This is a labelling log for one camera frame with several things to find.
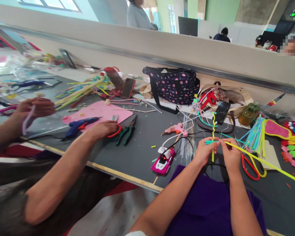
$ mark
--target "pink felt sheet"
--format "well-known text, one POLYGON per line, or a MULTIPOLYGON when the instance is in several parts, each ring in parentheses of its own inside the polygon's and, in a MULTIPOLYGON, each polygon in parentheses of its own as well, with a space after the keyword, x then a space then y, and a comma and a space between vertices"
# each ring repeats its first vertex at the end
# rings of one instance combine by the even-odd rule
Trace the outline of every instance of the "pink felt sheet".
POLYGON ((72 121, 78 121, 78 120, 82 120, 82 119, 86 119, 86 118, 90 118, 90 117, 101 117, 102 116, 102 118, 99 119, 97 122, 86 126, 85 129, 82 130, 82 132, 84 132, 97 123, 111 120, 113 115, 118 115, 117 121, 118 121, 118 123, 121 123, 133 114, 132 111, 128 111, 128 110, 112 110, 112 109, 121 109, 121 108, 118 106, 112 105, 112 104, 107 106, 107 105, 105 105, 104 101, 99 101, 99 102, 93 103, 87 107, 82 108, 81 110, 77 111, 76 113, 73 113, 71 115, 67 115, 67 116, 63 117, 62 121, 68 125, 72 121))

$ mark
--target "polka dot bag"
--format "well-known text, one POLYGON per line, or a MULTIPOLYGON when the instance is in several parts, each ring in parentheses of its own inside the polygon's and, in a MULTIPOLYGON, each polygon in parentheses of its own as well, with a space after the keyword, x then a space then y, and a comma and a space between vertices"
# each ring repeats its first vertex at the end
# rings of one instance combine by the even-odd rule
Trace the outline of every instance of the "polka dot bag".
POLYGON ((200 80, 194 70, 144 67, 143 73, 150 77, 157 105, 171 113, 177 113, 178 110, 173 112, 172 109, 161 106, 159 97, 178 105, 190 105, 194 94, 200 89, 200 80))

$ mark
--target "craft table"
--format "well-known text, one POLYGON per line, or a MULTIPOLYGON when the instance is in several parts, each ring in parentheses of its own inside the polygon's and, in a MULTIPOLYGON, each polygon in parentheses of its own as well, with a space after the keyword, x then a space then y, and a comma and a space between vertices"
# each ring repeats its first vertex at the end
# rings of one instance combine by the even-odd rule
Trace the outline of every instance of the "craft table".
MULTIPOLYGON (((9 76, 0 76, 0 79, 8 77, 9 76)), ((45 93, 47 98, 55 101, 55 99, 53 99, 54 93, 68 88, 69 85, 67 85, 67 83, 73 82, 73 80, 54 75, 53 77, 62 81, 62 83, 53 88, 44 89, 41 92, 45 93)), ((20 95, 24 98, 34 97, 33 91, 23 92, 20 95)), ((101 98, 98 95, 89 95, 84 98, 83 103, 87 103, 89 105, 100 100, 101 98)), ((145 107, 145 105, 125 105, 125 108, 144 111, 153 109, 151 107, 145 107)), ((61 118, 68 115, 67 110, 68 109, 62 109, 51 117, 37 119, 29 129, 29 136, 35 133, 48 131, 50 127, 55 128, 64 126, 61 118)), ((89 157, 88 165, 138 186, 155 192, 160 192, 168 184, 176 166, 186 165, 186 159, 182 158, 183 156, 180 156, 180 149, 177 148, 176 150, 178 154, 176 155, 176 158, 173 161, 171 169, 166 177, 156 177, 156 175, 151 171, 152 160, 159 156, 157 153, 158 148, 166 139, 170 137, 170 135, 161 137, 161 133, 163 133, 163 131, 169 126, 181 122, 183 117, 182 114, 173 115, 165 111, 163 111, 162 114, 157 111, 149 113, 134 111, 134 115, 135 114, 138 115, 137 123, 135 125, 136 130, 130 143, 126 147, 123 145, 116 147, 115 143, 109 142, 108 140, 98 142, 89 157)), ((129 122, 133 119, 134 115, 122 122, 121 125, 129 125, 129 122)), ((0 116, 0 123, 4 122, 6 119, 7 117, 0 116)), ((221 131, 226 127, 227 125, 224 124, 216 130, 221 131)), ((63 137, 67 130, 68 128, 63 128, 50 134, 63 137)), ((247 130, 236 127, 234 134, 239 138, 246 132, 247 130)), ((210 134, 207 132, 201 132, 195 136, 197 144, 205 136, 210 136, 210 134)), ((282 158, 280 139, 270 136, 266 136, 266 139, 269 140, 270 144, 275 147, 282 169, 288 173, 295 173, 295 168, 292 167, 290 163, 286 163, 282 158)), ((62 155, 72 143, 72 141, 61 142, 59 139, 52 137, 38 138, 35 141, 33 140, 30 142, 60 155, 62 155)), ((174 142, 175 138, 168 141, 165 146, 168 147, 174 142)), ((215 155, 215 163, 224 164, 221 147, 218 148, 218 153, 215 155)), ((251 190, 262 200, 267 228, 283 235, 295 235, 295 181, 277 171, 268 171, 265 178, 261 178, 260 181, 255 182, 246 176, 241 166, 240 169, 246 188, 251 190)), ((226 183, 228 182, 227 171, 224 167, 207 166, 202 170, 202 172, 204 171, 206 171, 208 176, 214 180, 226 183)))

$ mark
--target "scissors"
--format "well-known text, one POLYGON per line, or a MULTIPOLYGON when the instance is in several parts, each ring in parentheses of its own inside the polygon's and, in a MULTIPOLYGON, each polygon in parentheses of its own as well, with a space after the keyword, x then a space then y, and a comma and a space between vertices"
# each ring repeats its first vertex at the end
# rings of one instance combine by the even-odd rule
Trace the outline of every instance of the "scissors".
POLYGON ((242 153, 242 166, 243 166, 244 172, 246 173, 246 175, 247 175, 249 178, 251 178, 251 179, 254 180, 254 181, 258 181, 258 180, 260 179, 260 175, 259 175, 258 171, 257 171, 256 168, 252 165, 252 163, 248 160, 248 158, 246 157, 245 153, 242 153), (252 176, 248 173, 248 171, 247 171, 247 169, 246 169, 246 167, 245 167, 245 161, 250 165, 250 167, 252 168, 252 170, 256 173, 256 175, 257 175, 256 178, 255 178, 255 177, 252 177, 252 176))
POLYGON ((127 145, 128 145, 129 141, 131 140, 131 138, 132 138, 132 136, 133 136, 133 132, 134 132, 134 130, 135 130, 134 125, 135 125, 135 122, 136 122, 136 120, 137 120, 137 117, 138 117, 138 115, 136 115, 136 116, 134 117, 134 119, 130 122, 129 126, 127 126, 127 127, 124 129, 124 131, 122 131, 122 133, 119 135, 119 138, 118 138, 118 140, 117 140, 117 142, 116 142, 116 146, 119 146, 119 144, 120 144, 122 138, 123 138, 128 132, 129 132, 129 135, 128 135, 127 139, 126 139, 125 142, 124 142, 124 146, 127 146, 127 145))
MULTIPOLYGON (((117 121, 118 120, 118 115, 113 115, 111 120, 117 121)), ((114 134, 108 135, 107 138, 113 138, 113 137, 115 137, 116 135, 118 135, 121 132, 122 127, 119 124, 117 124, 117 126, 118 126, 117 132, 114 133, 114 134)))

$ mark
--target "pink toy car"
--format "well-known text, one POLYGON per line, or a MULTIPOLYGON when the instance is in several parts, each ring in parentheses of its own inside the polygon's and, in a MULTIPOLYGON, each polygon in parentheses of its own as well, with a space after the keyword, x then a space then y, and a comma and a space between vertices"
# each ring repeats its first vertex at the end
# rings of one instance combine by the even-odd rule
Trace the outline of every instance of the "pink toy car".
POLYGON ((170 157, 167 159, 165 155, 160 155, 156 162, 154 162, 151 170, 157 174, 157 176, 160 175, 167 175, 170 165, 175 157, 175 150, 174 148, 169 149, 170 151, 170 157))

